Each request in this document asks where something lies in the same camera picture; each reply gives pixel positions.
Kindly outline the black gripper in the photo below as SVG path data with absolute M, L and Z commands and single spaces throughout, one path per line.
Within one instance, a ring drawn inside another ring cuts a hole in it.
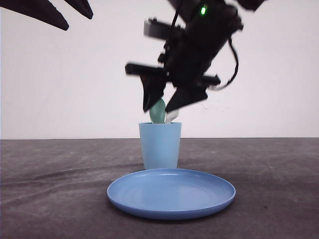
M 167 113 L 206 100 L 206 88 L 201 82 L 215 82 L 204 73 L 221 48 L 221 18 L 194 17 L 185 27 L 185 38 L 165 40 L 165 51 L 158 57 L 161 67 L 129 62 L 128 75 L 139 76 L 143 85 L 143 111 L 147 112 L 162 96 L 166 83 L 177 88 L 165 111 Z

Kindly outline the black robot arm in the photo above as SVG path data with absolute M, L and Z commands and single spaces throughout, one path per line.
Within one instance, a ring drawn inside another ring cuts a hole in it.
M 144 22 L 144 35 L 165 40 L 165 51 L 158 57 L 162 67 L 127 63 L 126 74 L 140 77 L 143 90 L 143 110 L 147 112 L 163 96 L 167 82 L 176 92 L 165 108 L 167 113 L 207 99 L 206 89 L 220 91 L 235 79 L 221 86 L 218 76 L 204 73 L 225 43 L 232 45 L 232 34 L 243 29 L 238 10 L 223 0 L 171 0 L 185 27 L 157 21 Z

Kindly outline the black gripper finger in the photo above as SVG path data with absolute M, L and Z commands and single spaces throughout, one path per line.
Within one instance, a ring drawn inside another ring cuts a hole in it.
M 87 0 L 65 0 L 71 7 L 77 10 L 81 15 L 88 19 L 93 18 L 93 11 Z
M 69 28 L 66 19 L 48 0 L 0 0 L 0 6 L 65 31 Z

